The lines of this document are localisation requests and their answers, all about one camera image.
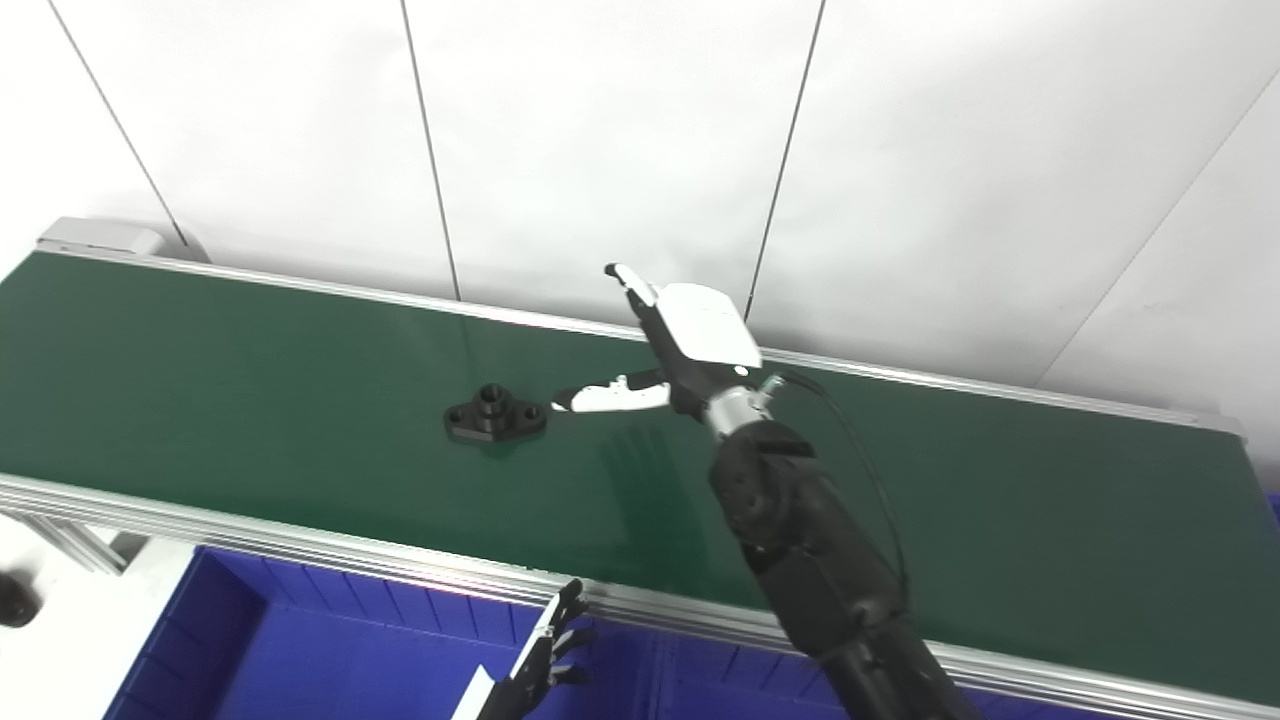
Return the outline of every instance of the black flange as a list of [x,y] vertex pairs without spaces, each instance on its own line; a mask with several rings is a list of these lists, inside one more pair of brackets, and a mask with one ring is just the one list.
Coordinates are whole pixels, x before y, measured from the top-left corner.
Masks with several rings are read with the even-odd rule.
[[547,411],[536,402],[516,400],[498,383],[483,386],[471,402],[444,411],[444,429],[452,437],[500,442],[536,433],[547,427]]

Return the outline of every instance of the white wall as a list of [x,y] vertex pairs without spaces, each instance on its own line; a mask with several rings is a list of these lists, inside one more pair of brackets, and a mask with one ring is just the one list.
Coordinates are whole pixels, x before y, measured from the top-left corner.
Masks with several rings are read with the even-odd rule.
[[177,241],[58,18],[44,3],[0,3],[0,277],[60,215]]
[[1238,418],[1280,488],[1280,81],[1041,386]]
[[[625,260],[772,345],[1236,415],[1280,489],[1274,0],[54,3],[214,261],[627,320]],[[0,13],[4,242],[163,225]]]

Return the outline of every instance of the bolt hole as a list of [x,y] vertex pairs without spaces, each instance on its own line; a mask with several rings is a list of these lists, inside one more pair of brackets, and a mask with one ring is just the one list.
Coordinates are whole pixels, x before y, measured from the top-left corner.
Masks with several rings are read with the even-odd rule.
[[498,402],[507,391],[498,383],[489,383],[480,388],[480,400],[485,402]]

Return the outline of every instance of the metal support leg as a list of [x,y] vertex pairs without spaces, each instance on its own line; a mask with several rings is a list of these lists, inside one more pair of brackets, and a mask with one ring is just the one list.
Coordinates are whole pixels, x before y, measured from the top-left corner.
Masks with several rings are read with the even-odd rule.
[[14,512],[13,518],[86,570],[119,575],[129,565],[102,538],[79,523],[24,512]]

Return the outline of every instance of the blue plastic bin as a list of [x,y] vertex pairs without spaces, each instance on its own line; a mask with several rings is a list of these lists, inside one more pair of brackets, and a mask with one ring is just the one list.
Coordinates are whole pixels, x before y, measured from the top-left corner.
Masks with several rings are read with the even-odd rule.
[[[477,664],[506,673],[536,607],[197,548],[108,720],[449,717]],[[534,720],[845,717],[803,657],[593,621]],[[970,693],[992,720],[1100,715]]]

